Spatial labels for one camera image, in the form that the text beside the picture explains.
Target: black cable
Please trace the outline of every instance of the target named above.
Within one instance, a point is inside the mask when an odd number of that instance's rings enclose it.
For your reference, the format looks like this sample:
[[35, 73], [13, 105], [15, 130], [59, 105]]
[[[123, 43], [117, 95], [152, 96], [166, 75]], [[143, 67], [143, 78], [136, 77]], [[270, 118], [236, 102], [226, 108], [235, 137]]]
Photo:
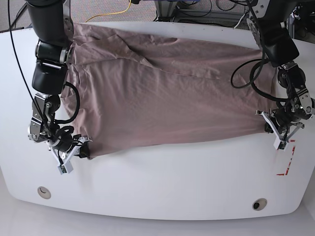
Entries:
[[60, 151], [60, 150], [57, 151], [57, 153], [58, 153], [58, 159], [59, 159], [60, 165], [63, 165], [63, 160], [60, 158], [59, 151]]
[[70, 119], [67, 119], [67, 120], [56, 119], [55, 120], [55, 124], [69, 124], [69, 123], [73, 122], [74, 119], [78, 116], [78, 113], [79, 113], [79, 110], [80, 110], [80, 94], [79, 94], [78, 89], [73, 84], [71, 84], [69, 82], [66, 82], [65, 86], [70, 87], [74, 91], [77, 104], [76, 104], [73, 116]]
[[156, 11], [157, 16], [155, 17], [155, 19], [153, 21], [157, 21], [158, 18], [158, 11]]
[[251, 85], [251, 84], [253, 83], [253, 81], [250, 80], [247, 84], [245, 84], [245, 85], [243, 85], [243, 86], [235, 86], [234, 83], [233, 83], [233, 78], [234, 78], [235, 73], [236, 73], [239, 69], [241, 69], [243, 66], [245, 66], [245, 65], [247, 65], [247, 64], [249, 64], [249, 63], [251, 63], [251, 62], [254, 62], [254, 61], [261, 61], [261, 59], [249, 60], [249, 61], [247, 61], [247, 62], [241, 64], [239, 67], [237, 67], [237, 68], [233, 71], [233, 73], [232, 73], [232, 75], [231, 75], [231, 80], [230, 80], [231, 85], [232, 85], [233, 88], [236, 88], [236, 89], [240, 88], [240, 89], [241, 89], [241, 88], [245, 88], [245, 87], [247, 87], [247, 86], [249, 86], [249, 85]]
[[217, 8], [220, 9], [221, 11], [230, 11], [230, 10], [232, 10], [232, 9], [234, 9], [234, 8], [236, 7], [237, 3], [235, 2], [234, 5], [233, 5], [231, 8], [229, 8], [229, 9], [223, 9], [223, 8], [221, 8], [221, 7], [219, 6], [219, 0], [216, 0], [216, 5], [217, 5]]
[[[249, 7], [249, 10], [250, 10], [250, 12], [251, 12], [251, 14], [252, 14], [252, 17], [253, 17], [254, 21], [255, 21], [255, 23], [256, 23], [256, 26], [257, 26], [257, 28], [258, 28], [258, 31], [259, 31], [259, 32], [262, 32], [262, 29], [261, 29], [261, 27], [260, 27], [260, 24], [259, 24], [259, 22], [258, 22], [258, 19], [257, 19], [256, 15], [255, 15], [254, 10], [252, 9], [252, 6], [251, 6], [249, 0], [245, 0], [245, 1], [246, 1], [247, 5], [248, 5], [248, 7]], [[235, 72], [236, 72], [238, 69], [240, 69], [240, 68], [242, 67], [242, 66], [239, 66], [239, 67], [233, 72], [233, 74], [232, 74], [232, 76], [231, 76], [231, 85], [232, 85], [233, 88], [235, 88], [235, 89], [242, 89], [242, 88], [245, 88], [245, 87], [247, 87], [247, 86], [253, 84], [254, 81], [258, 78], [259, 74], [261, 73], [262, 67], [263, 67], [264, 64], [265, 64], [265, 55], [266, 55], [266, 53], [265, 53], [265, 39], [264, 39], [264, 36], [263, 36], [262, 33], [260, 34], [260, 44], [261, 44], [261, 47], [262, 47], [262, 56], [261, 56], [261, 62], [260, 62], [260, 67], [259, 67], [258, 72], [256, 73], [256, 75], [255, 75], [253, 78], [250, 79], [250, 81], [249, 81], [247, 84], [242, 85], [242, 86], [235, 86], [235, 85], [233, 84], [233, 76], [234, 76]]]
[[180, 9], [180, 8], [179, 8], [179, 10], [180, 10], [180, 12], [181, 12], [181, 13], [183, 13], [184, 15], [187, 15], [187, 16], [191, 16], [191, 17], [203, 17], [203, 16], [208, 15], [208, 14], [212, 11], [212, 2], [211, 2], [211, 0], [209, 0], [209, 2], [210, 2], [210, 5], [211, 5], [210, 10], [209, 10], [206, 14], [201, 15], [201, 16], [193, 16], [193, 15], [189, 15], [189, 14], [187, 14], [187, 13], [185, 13], [185, 12], [181, 11], [181, 9]]
[[[255, 71], [256, 71], [259, 67], [260, 67], [260, 62], [256, 63], [256, 64], [252, 67], [251, 74], [250, 74], [250, 80], [253, 79], [254, 74], [255, 74]], [[263, 97], [265, 97], [265, 98], [267, 98], [267, 99], [269, 99], [269, 100], [271, 100], [271, 101], [274, 101], [274, 102], [287, 102], [287, 100], [288, 100], [288, 98], [278, 98], [278, 97], [274, 97], [274, 96], [272, 96], [272, 95], [270, 95], [270, 94], [267, 94], [267, 93], [265, 93], [265, 92], [259, 90], [259, 89], [257, 88], [257, 86], [255, 85], [254, 82], [251, 83], [251, 85], [252, 85], [252, 88], [254, 89], [255, 92], [257, 92], [260, 96], [263, 96]]]
[[192, 3], [187, 3], [185, 1], [180, 1], [180, 3], [184, 6], [192, 6], [192, 5], [195, 5], [197, 3], [199, 3], [200, 1], [192, 1]]
[[64, 126], [64, 127], [60, 128], [60, 129], [56, 132], [56, 137], [59, 137], [59, 136], [61, 136], [61, 135], [72, 134], [73, 132], [74, 132], [73, 126], [67, 125], [67, 126]]
[[16, 50], [15, 50], [15, 46], [14, 46], [14, 41], [13, 41], [13, 36], [12, 36], [12, 26], [11, 26], [11, 19], [10, 19], [10, 0], [8, 0], [8, 21], [9, 21], [9, 31], [10, 31], [10, 37], [11, 37], [11, 42], [12, 42], [12, 47], [13, 47], [13, 51], [14, 51], [14, 55], [15, 55], [15, 59], [16, 59], [16, 62], [18, 63], [18, 66], [19, 66], [19, 69], [20, 69], [20, 72], [21, 72], [21, 75], [22, 75], [22, 78], [23, 78], [23, 81], [24, 81], [24, 84], [29, 92], [29, 95], [33, 101], [33, 104], [35, 106], [35, 108], [37, 109], [37, 112], [39, 113], [41, 119], [44, 121], [44, 116], [42, 114], [42, 112], [40, 111], [40, 108], [39, 108], [39, 104], [38, 102], [33, 98], [32, 94], [31, 94], [31, 91], [30, 91], [30, 88], [28, 86], [28, 84], [26, 83], [26, 80], [25, 80], [25, 77], [24, 77], [24, 74], [22, 72], [22, 69], [21, 69], [21, 65], [20, 65], [20, 62], [19, 62], [19, 59], [18, 59], [18, 56], [16, 54]]
[[233, 0], [233, 1], [235, 1], [235, 2], [244, 2], [244, 3], [246, 3], [246, 1], [238, 1], [238, 0]]
[[285, 126], [286, 126], [286, 131], [285, 131], [285, 134], [284, 134], [284, 136], [283, 136], [283, 140], [286, 140], [287, 139], [287, 135], [288, 135], [288, 133], [289, 133], [289, 126], [287, 125], [287, 124], [285, 124]]
[[79, 140], [73, 140], [72, 143], [71, 143], [73, 146], [78, 146], [78, 147], [81, 147], [84, 145], [83, 142], [79, 141]]
[[238, 5], [246, 6], [246, 4], [241, 3], [241, 2], [245, 2], [245, 1], [234, 1], [234, 0], [229, 0], [229, 1], [236, 3]]
[[182, 19], [180, 21], [190, 21], [192, 23], [196, 23], [196, 24], [201, 24], [201, 25], [213, 25], [213, 26], [221, 26], [221, 27], [227, 27], [227, 28], [233, 28], [235, 27], [236, 25], [232, 25], [232, 26], [224, 26], [224, 25], [221, 25], [221, 24], [218, 24], [218, 23], [204, 23], [204, 22], [198, 22], [198, 21], [194, 21], [194, 20], [186, 20], [186, 19]]
[[11, 28], [13, 27], [13, 25], [15, 25], [14, 28], [16, 28], [16, 23], [17, 23], [17, 21], [19, 20], [19, 18], [23, 15], [23, 13], [25, 12], [26, 7], [27, 7], [27, 5], [26, 5], [26, 3], [25, 3], [25, 4], [20, 8], [20, 10], [18, 11], [18, 13], [17, 13], [16, 16], [15, 16], [14, 21], [12, 22], [12, 24], [10, 24], [10, 25], [11, 25]]

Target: wire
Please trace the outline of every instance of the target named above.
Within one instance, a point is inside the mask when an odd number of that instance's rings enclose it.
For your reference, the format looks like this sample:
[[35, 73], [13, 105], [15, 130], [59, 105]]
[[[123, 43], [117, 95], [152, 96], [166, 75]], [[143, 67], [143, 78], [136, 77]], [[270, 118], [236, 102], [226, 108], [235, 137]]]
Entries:
[[19, 18], [23, 15], [23, 13], [25, 12], [26, 7], [27, 7], [27, 5], [26, 5], [26, 3], [25, 3], [25, 4], [20, 8], [20, 10], [18, 11], [18, 13], [16, 13], [15, 19], [14, 19], [14, 21], [13, 21], [12, 24], [11, 24], [11, 28], [13, 27], [13, 25], [14, 25], [14, 28], [16, 28], [16, 23], [17, 23], [17, 21], [19, 20]]
[[78, 146], [78, 147], [81, 147], [81, 146], [84, 145], [83, 142], [81, 142], [80, 140], [76, 140], [76, 139], [74, 139], [71, 144], [72, 144], [73, 146]]
[[59, 159], [60, 164], [63, 165], [63, 160], [60, 158], [60, 153], [59, 152], [60, 152], [60, 150], [58, 150], [58, 152], [57, 152], [58, 153], [58, 159]]
[[158, 11], [156, 11], [157, 16], [155, 17], [155, 19], [153, 21], [157, 21], [158, 19]]
[[230, 11], [230, 10], [232, 10], [232, 9], [234, 9], [234, 8], [236, 7], [237, 3], [235, 2], [234, 5], [233, 5], [231, 8], [229, 8], [229, 9], [223, 9], [223, 8], [221, 8], [221, 7], [219, 6], [219, 0], [216, 0], [216, 5], [217, 5], [217, 8], [220, 9], [221, 11]]
[[218, 24], [218, 23], [204, 23], [204, 22], [197, 22], [197, 21], [193, 21], [193, 20], [186, 20], [186, 19], [182, 19], [180, 21], [189, 21], [189, 22], [192, 22], [192, 23], [195, 23], [195, 24], [201, 24], [201, 25], [213, 25], [213, 26], [221, 26], [221, 27], [227, 27], [227, 28], [232, 28], [234, 27], [235, 25], [233, 26], [224, 26], [224, 25], [221, 25], [221, 24]]
[[210, 10], [209, 10], [206, 14], [201, 15], [201, 16], [193, 16], [193, 15], [189, 15], [189, 14], [187, 14], [187, 13], [185, 13], [185, 12], [181, 11], [181, 9], [180, 9], [178, 6], [177, 6], [177, 8], [178, 8], [178, 9], [180, 10], [180, 12], [181, 12], [181, 13], [183, 13], [184, 15], [187, 15], [187, 16], [192, 16], [192, 17], [203, 17], [203, 16], [208, 15], [208, 14], [212, 11], [212, 2], [211, 2], [211, 0], [209, 0], [209, 2], [210, 2], [210, 5], [211, 5]]
[[233, 1], [235, 1], [235, 2], [237, 2], [237, 3], [240, 3], [240, 2], [244, 2], [244, 3], [246, 3], [246, 1], [238, 1], [238, 0], [233, 0]]
[[[252, 70], [251, 70], [251, 74], [250, 74], [250, 80], [253, 80], [254, 78], [254, 74], [255, 74], [255, 71], [260, 67], [260, 62], [256, 63], [253, 67], [252, 67]], [[252, 88], [254, 89], [255, 92], [257, 92], [260, 96], [263, 96], [271, 101], [274, 101], [274, 102], [287, 102], [287, 100], [289, 98], [277, 98], [277, 97], [274, 97], [270, 94], [267, 94], [261, 90], [259, 90], [257, 88], [257, 86], [255, 85], [254, 82], [251, 83], [251, 86]]]
[[200, 1], [193, 1], [192, 3], [187, 3], [185, 1], [180, 1], [180, 3], [184, 6], [192, 6], [192, 5], [195, 5], [197, 3], [199, 3]]
[[41, 119], [44, 121], [44, 116], [42, 114], [42, 112], [40, 111], [40, 108], [39, 108], [39, 104], [38, 102], [33, 98], [32, 96], [32, 93], [30, 91], [30, 88], [28, 86], [28, 84], [26, 83], [26, 80], [25, 80], [25, 77], [24, 77], [24, 74], [23, 74], [23, 71], [21, 69], [21, 65], [20, 65], [20, 62], [19, 62], [19, 59], [18, 59], [18, 56], [16, 54], [16, 50], [15, 50], [15, 46], [14, 46], [14, 41], [13, 41], [13, 36], [12, 36], [12, 26], [11, 26], [11, 19], [10, 19], [10, 0], [8, 0], [8, 21], [9, 21], [9, 31], [10, 31], [10, 37], [11, 37], [11, 42], [12, 42], [12, 47], [13, 47], [13, 51], [14, 51], [14, 55], [15, 55], [15, 59], [16, 59], [16, 62], [18, 63], [18, 66], [19, 66], [19, 69], [20, 69], [20, 72], [21, 72], [21, 75], [22, 75], [22, 78], [23, 78], [23, 81], [24, 81], [24, 84], [29, 92], [29, 95], [33, 101], [33, 104], [35, 106], [35, 108], [37, 109], [37, 112], [39, 113]]
[[99, 16], [109, 16], [109, 15], [116, 15], [116, 14], [125, 13], [126, 11], [129, 10], [130, 6], [131, 6], [131, 0], [129, 0], [129, 6], [128, 6], [127, 9], [124, 10], [124, 11], [112, 12], [112, 13], [104, 13], [104, 14], [95, 15], [95, 16], [92, 16], [92, 17], [90, 17], [89, 19], [87, 19], [86, 22], [88, 22], [89, 20], [91, 20], [91, 19], [93, 19], [93, 18], [95, 18], [95, 17], [99, 17]]
[[[262, 29], [261, 29], [261, 27], [260, 27], [260, 24], [259, 24], [259, 22], [258, 22], [258, 19], [257, 19], [256, 15], [255, 15], [254, 10], [252, 9], [252, 6], [251, 6], [249, 0], [245, 0], [245, 1], [246, 1], [247, 5], [248, 5], [248, 7], [249, 7], [249, 10], [250, 10], [250, 12], [251, 12], [251, 14], [252, 14], [252, 17], [253, 17], [254, 21], [255, 21], [255, 23], [256, 23], [256, 26], [257, 26], [257, 28], [258, 28], [258, 31], [259, 31], [259, 32], [262, 32]], [[262, 33], [260, 34], [260, 44], [261, 44], [261, 47], [262, 47], [262, 56], [261, 56], [261, 62], [260, 62], [260, 67], [259, 67], [258, 72], [256, 73], [256, 75], [255, 75], [253, 78], [250, 78], [250, 81], [249, 81], [247, 84], [242, 85], [242, 86], [235, 86], [234, 83], [233, 83], [234, 74], [235, 74], [235, 72], [236, 72], [237, 70], [239, 70], [242, 66], [244, 66], [244, 65], [246, 65], [246, 64], [249, 63], [249, 62], [248, 62], [248, 63], [245, 62], [244, 64], [242, 64], [241, 66], [239, 66], [239, 67], [233, 72], [233, 74], [232, 74], [232, 76], [231, 76], [231, 85], [232, 85], [233, 88], [235, 88], [235, 89], [242, 89], [242, 88], [245, 88], [245, 87], [251, 85], [252, 83], [254, 83], [254, 81], [258, 78], [259, 74], [261, 73], [262, 67], [263, 67], [264, 64], [265, 64], [265, 55], [266, 55], [266, 52], [265, 52], [265, 38], [264, 38], [264, 36], [263, 36]]]
[[65, 86], [68, 86], [71, 89], [73, 89], [77, 104], [76, 104], [73, 116], [70, 119], [67, 119], [67, 120], [58, 120], [58, 119], [56, 119], [55, 120], [55, 124], [69, 124], [69, 123], [73, 122], [74, 119], [78, 116], [78, 113], [79, 113], [79, 110], [80, 110], [80, 94], [79, 94], [78, 89], [73, 84], [71, 84], [69, 82], [66, 82]]
[[286, 125], [286, 132], [285, 132], [285, 135], [284, 135], [284, 137], [283, 137], [283, 140], [286, 140], [286, 139], [287, 139], [288, 133], [289, 133], [289, 126]]
[[244, 17], [247, 15], [248, 11], [244, 13], [244, 15], [240, 18], [239, 22], [236, 24], [236, 26], [234, 27], [234, 29], [236, 29], [240, 23], [242, 22], [242, 20], [244, 19]]
[[243, 4], [242, 2], [245, 2], [245, 1], [234, 1], [234, 0], [229, 0], [235, 4], [238, 4], [238, 5], [242, 5], [242, 6], [246, 6], [246, 4]]
[[[31, 99], [32, 99], [32, 102], [33, 102], [34, 106], [35, 106], [35, 109], [37, 110], [38, 114], [40, 115], [40, 117], [41, 117], [41, 119], [42, 119], [42, 121], [43, 121], [43, 124], [44, 124], [45, 128], [51, 133], [51, 131], [50, 131], [50, 129], [49, 129], [49, 126], [48, 126], [48, 124], [47, 124], [47, 121], [45, 120], [45, 118], [44, 118], [44, 116], [43, 116], [43, 114], [42, 114], [42, 112], [41, 112], [41, 110], [40, 110], [40, 108], [39, 108], [39, 104], [38, 104], [37, 100], [35, 100], [35, 99], [33, 98], [33, 96], [32, 96], [32, 93], [31, 93], [31, 91], [30, 91], [30, 88], [29, 88], [29, 86], [28, 86], [28, 84], [27, 84], [27, 82], [26, 82], [26, 80], [25, 80], [23, 71], [22, 71], [22, 69], [21, 69], [21, 65], [20, 65], [18, 56], [17, 56], [17, 54], [16, 54], [15, 45], [14, 45], [14, 40], [13, 40], [13, 36], [12, 36], [12, 27], [11, 27], [12, 24], [11, 24], [11, 19], [10, 19], [10, 0], [8, 0], [8, 21], [9, 21], [9, 32], [10, 32], [10, 37], [11, 37], [11, 43], [12, 43], [12, 47], [13, 47], [15, 59], [16, 59], [16, 62], [18, 63], [18, 66], [19, 66], [19, 69], [20, 69], [20, 72], [21, 72], [21, 75], [22, 75], [24, 84], [25, 84], [25, 86], [26, 86], [26, 88], [27, 88], [27, 90], [28, 90], [28, 92], [29, 92], [29, 95], [30, 95], [30, 97], [31, 97]], [[59, 137], [56, 137], [56, 136], [53, 135], [53, 134], [52, 134], [52, 136], [53, 136], [54, 138], [60, 140], [61, 142], [69, 143], [69, 142], [67, 142], [67, 141], [65, 141], [65, 140], [60, 139]], [[78, 142], [78, 143], [79, 143], [79, 141], [73, 140], [73, 141], [71, 141], [71, 144], [73, 145], [73, 143], [75, 143], [75, 142]]]

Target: round hole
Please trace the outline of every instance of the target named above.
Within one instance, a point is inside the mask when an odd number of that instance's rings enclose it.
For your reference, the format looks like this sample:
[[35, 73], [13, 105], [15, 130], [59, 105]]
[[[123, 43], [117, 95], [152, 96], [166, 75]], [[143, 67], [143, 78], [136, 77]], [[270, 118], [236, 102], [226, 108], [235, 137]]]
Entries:
[[50, 191], [45, 187], [39, 187], [37, 189], [37, 192], [43, 199], [50, 199], [51, 198]]
[[252, 205], [254, 210], [263, 210], [267, 205], [267, 200], [264, 198], [258, 199]]
[[259, 203], [254, 203], [254, 206], [253, 206], [254, 210], [258, 209], [258, 208], [259, 208], [259, 206], [260, 206], [260, 204], [259, 204]]

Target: mauve shirt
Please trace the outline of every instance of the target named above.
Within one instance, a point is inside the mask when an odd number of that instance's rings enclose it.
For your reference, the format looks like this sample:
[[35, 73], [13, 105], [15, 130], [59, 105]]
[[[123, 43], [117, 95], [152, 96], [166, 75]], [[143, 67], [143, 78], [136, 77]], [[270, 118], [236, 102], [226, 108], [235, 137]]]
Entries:
[[[222, 140], [264, 132], [256, 110], [275, 108], [251, 86], [234, 89], [233, 71], [261, 58], [259, 50], [74, 25], [67, 81], [80, 93], [76, 133], [91, 136], [91, 158], [132, 147]], [[234, 77], [249, 81], [253, 63]], [[265, 65], [255, 84], [273, 93], [275, 69]], [[67, 87], [62, 101], [75, 110]]]

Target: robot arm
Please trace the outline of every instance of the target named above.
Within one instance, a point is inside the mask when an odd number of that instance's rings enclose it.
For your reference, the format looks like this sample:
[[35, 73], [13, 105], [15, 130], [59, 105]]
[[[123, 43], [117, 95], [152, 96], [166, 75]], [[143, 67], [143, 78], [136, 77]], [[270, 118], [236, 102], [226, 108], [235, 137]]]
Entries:
[[[77, 155], [89, 157], [89, 137], [72, 136], [72, 126], [60, 124], [72, 122], [78, 114], [80, 96], [72, 84], [65, 82], [68, 62], [71, 58], [73, 23], [70, 17], [70, 0], [28, 0], [31, 22], [39, 37], [35, 50], [36, 68], [32, 87], [35, 95], [33, 116], [29, 126], [29, 138], [37, 143], [46, 142], [57, 160], [61, 174], [70, 173], [73, 168], [70, 159]], [[56, 120], [55, 112], [60, 107], [64, 86], [74, 90], [77, 109], [69, 120]]]
[[[288, 96], [285, 104], [277, 102], [278, 109], [271, 113], [258, 112], [267, 122], [265, 130], [277, 136], [276, 149], [285, 149], [288, 137], [300, 127], [304, 128], [300, 120], [310, 119], [315, 114], [314, 100], [305, 85], [305, 74], [294, 62], [299, 52], [285, 25], [297, 3], [302, 1], [308, 0], [254, 0], [250, 7], [248, 25], [268, 61], [278, 68], [278, 82]], [[288, 136], [291, 126], [296, 129]]]

